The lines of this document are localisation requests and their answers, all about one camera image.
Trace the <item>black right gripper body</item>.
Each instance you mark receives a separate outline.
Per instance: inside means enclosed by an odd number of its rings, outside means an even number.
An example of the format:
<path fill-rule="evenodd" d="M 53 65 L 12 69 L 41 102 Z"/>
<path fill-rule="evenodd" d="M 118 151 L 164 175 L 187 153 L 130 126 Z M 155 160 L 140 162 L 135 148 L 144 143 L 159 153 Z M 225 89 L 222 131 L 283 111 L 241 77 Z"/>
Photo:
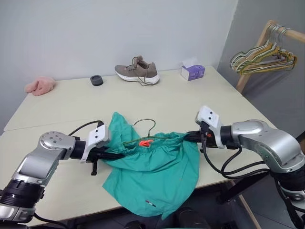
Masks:
<path fill-rule="evenodd" d="M 200 126 L 200 142 L 204 142 L 205 147 L 216 147 L 216 140 L 213 131 L 208 126 Z"/>

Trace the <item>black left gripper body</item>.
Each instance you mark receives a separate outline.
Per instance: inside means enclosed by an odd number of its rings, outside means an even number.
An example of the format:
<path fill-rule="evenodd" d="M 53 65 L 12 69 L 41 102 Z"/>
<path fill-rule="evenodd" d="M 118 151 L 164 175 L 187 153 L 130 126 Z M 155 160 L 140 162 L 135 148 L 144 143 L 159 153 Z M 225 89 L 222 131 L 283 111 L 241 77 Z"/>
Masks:
<path fill-rule="evenodd" d="M 91 176 L 97 175 L 98 161 L 100 159 L 105 160 L 107 158 L 107 154 L 105 152 L 106 149 L 106 147 L 102 146 L 101 148 L 94 147 L 90 150 L 89 155 L 87 157 L 87 162 L 92 163 Z"/>

